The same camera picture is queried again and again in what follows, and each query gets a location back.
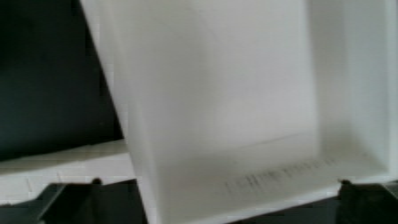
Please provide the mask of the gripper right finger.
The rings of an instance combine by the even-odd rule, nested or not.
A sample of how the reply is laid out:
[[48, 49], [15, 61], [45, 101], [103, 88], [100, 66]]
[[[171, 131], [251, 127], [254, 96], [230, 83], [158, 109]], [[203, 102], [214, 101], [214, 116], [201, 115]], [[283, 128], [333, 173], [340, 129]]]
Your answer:
[[341, 181], [336, 224], [398, 224], [398, 181]]

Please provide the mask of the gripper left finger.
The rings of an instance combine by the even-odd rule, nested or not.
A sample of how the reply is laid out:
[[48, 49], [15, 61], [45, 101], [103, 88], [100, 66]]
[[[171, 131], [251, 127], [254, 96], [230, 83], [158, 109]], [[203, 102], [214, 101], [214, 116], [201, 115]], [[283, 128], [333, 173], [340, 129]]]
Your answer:
[[0, 224], [146, 224], [137, 181], [52, 183], [32, 200], [0, 205]]

